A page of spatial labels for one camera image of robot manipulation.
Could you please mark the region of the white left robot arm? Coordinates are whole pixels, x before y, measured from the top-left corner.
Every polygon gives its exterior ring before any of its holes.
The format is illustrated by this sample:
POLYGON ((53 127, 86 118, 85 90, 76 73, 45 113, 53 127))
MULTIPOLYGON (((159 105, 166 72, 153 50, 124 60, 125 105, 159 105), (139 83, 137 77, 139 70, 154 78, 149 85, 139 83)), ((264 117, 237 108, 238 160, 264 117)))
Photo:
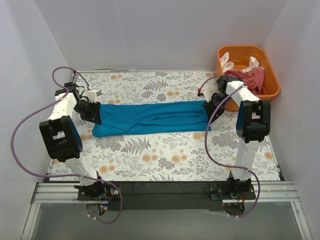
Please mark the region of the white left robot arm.
POLYGON ((101 200, 107 190, 98 172, 81 156, 83 143, 72 120, 73 112, 80 114, 82 120, 93 124, 102 123, 100 103, 96 102, 100 90, 90 90, 90 97, 81 99, 78 85, 73 82, 64 84, 64 88, 55 92, 54 106, 48 120, 39 124, 46 150, 51 159, 63 163, 76 175, 80 185, 75 188, 89 198, 101 200))

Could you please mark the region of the blue t shirt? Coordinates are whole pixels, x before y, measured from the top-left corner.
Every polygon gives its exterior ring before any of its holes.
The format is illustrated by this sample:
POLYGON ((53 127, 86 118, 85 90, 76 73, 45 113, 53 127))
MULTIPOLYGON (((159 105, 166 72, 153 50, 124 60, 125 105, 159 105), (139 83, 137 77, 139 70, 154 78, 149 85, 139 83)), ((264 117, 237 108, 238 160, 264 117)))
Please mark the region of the blue t shirt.
POLYGON ((209 122, 202 101, 141 105, 102 104, 101 124, 93 127, 96 138, 170 132, 205 131, 209 122))

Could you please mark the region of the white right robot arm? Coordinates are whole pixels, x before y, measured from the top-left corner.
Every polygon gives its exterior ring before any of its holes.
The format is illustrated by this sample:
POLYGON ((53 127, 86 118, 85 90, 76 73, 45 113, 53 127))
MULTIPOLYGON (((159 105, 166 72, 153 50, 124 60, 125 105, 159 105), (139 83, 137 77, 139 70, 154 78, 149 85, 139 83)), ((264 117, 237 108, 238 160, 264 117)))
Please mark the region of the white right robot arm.
POLYGON ((210 185, 204 192, 212 200, 257 199, 260 194, 255 193, 252 185, 251 178, 257 176, 252 166, 259 144, 270 133, 271 103, 255 96, 240 78, 218 75, 215 79, 219 92, 203 104, 208 124, 217 120, 233 100, 239 107, 235 126, 239 145, 227 180, 210 185))

